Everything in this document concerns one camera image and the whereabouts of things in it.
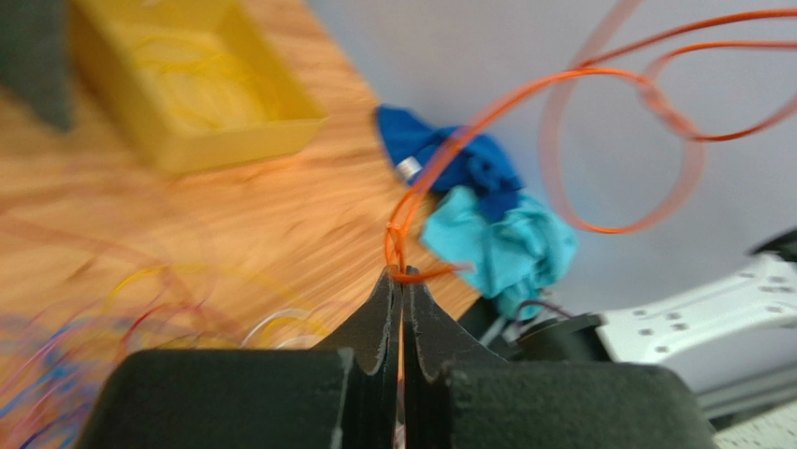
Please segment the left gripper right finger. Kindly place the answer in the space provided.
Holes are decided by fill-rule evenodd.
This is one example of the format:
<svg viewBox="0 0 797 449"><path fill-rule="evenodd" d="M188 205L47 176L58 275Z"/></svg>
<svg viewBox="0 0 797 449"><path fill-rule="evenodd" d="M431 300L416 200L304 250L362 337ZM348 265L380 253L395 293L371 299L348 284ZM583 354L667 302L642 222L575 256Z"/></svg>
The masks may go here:
<svg viewBox="0 0 797 449"><path fill-rule="evenodd" d="M434 299L427 285L404 283L403 405L408 448L455 448L456 426L478 403L475 368L503 360Z"/></svg>

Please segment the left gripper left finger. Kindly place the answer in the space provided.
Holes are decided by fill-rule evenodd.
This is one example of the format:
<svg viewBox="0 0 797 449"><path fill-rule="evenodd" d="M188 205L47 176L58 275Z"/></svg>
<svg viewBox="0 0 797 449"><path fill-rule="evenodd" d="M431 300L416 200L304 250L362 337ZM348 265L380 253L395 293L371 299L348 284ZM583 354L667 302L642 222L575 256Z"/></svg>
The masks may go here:
<svg viewBox="0 0 797 449"><path fill-rule="evenodd" d="M385 268L366 301L314 345L341 356L344 385L332 448L391 448L399 378L402 288Z"/></svg>

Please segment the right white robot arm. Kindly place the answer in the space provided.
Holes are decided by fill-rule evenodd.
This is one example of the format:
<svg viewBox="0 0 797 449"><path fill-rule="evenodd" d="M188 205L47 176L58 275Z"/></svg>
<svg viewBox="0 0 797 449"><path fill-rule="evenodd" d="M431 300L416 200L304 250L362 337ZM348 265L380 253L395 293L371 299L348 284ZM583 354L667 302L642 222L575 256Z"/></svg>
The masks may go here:
<svg viewBox="0 0 797 449"><path fill-rule="evenodd" d="M502 319L485 298L459 323L509 360L660 364L725 337L796 326L796 230L749 251L750 263L685 293L635 308L573 315L550 302L551 318Z"/></svg>

